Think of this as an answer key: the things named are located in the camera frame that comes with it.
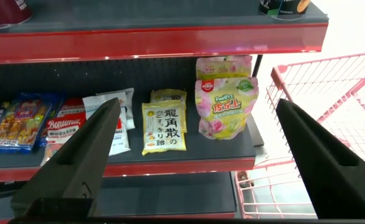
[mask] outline red shelf edge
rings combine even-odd
[[[107,165],[104,177],[123,177],[130,175],[189,174],[197,172],[226,172],[253,169],[255,158],[226,161],[201,162],[151,162],[137,164]],[[40,167],[0,169],[0,182],[29,180]]]
[[[327,28],[315,23],[1,34],[0,64],[319,52]]]

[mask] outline pegboard back panel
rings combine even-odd
[[[194,89],[194,57],[0,65],[0,99],[20,92],[58,92],[67,96],[134,87],[147,93],[163,88]]]

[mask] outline green label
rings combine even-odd
[[[240,91],[249,91],[253,89],[253,86],[250,84],[249,80],[242,80],[239,82],[238,89]]]

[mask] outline shopping cart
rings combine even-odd
[[[278,65],[271,76],[266,98],[279,127],[279,99],[294,101],[365,161],[365,54]],[[244,218],[316,218],[286,147],[286,157],[236,173]]]

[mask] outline red label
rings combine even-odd
[[[65,115],[47,122],[47,143],[63,144],[72,137],[84,124],[85,113]]]
[[[118,126],[116,127],[116,129],[121,129],[121,119],[120,118],[119,118]]]
[[[202,90],[206,93],[211,92],[214,87],[214,80],[204,80],[202,81]]]
[[[68,114],[61,118],[53,118],[47,121],[47,129],[58,130],[71,126],[81,127],[85,122],[85,113]]]
[[[68,114],[75,114],[85,111],[83,100],[81,98],[70,98],[65,101],[59,110],[57,117],[62,117]]]

